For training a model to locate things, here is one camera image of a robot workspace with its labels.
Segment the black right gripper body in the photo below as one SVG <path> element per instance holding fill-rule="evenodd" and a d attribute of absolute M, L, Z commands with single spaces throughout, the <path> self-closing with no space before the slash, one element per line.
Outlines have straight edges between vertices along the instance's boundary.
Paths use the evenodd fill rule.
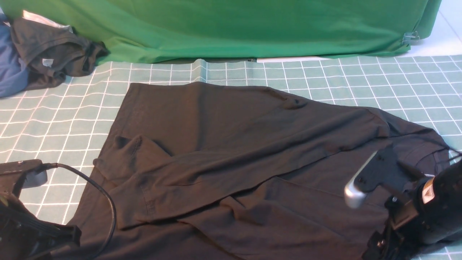
<path fill-rule="evenodd" d="M 388 210 L 383 232 L 375 231 L 368 240 L 363 260 L 410 260 L 420 253 L 433 251 L 433 243 L 425 242 L 426 231 L 432 228 L 424 217 L 423 197 L 427 191 L 433 198 L 433 185 L 421 184 L 414 190 L 399 192 L 382 185 L 391 193 L 384 203 Z"/>

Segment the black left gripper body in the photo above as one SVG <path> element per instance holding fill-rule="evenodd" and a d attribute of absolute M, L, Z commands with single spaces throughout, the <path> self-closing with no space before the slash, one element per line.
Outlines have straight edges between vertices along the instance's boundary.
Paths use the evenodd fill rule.
<path fill-rule="evenodd" d="M 16 196 L 1 192 L 2 260 L 53 260 L 55 250 L 80 247 L 81 235 L 75 225 L 39 220 Z"/>

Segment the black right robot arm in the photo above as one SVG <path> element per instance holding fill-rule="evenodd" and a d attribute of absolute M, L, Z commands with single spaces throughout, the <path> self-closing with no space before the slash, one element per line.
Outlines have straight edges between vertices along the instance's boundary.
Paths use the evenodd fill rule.
<path fill-rule="evenodd" d="M 410 260 L 461 240 L 461 162 L 406 191 L 408 205 L 389 197 L 383 232 L 369 238 L 363 260 Z"/>

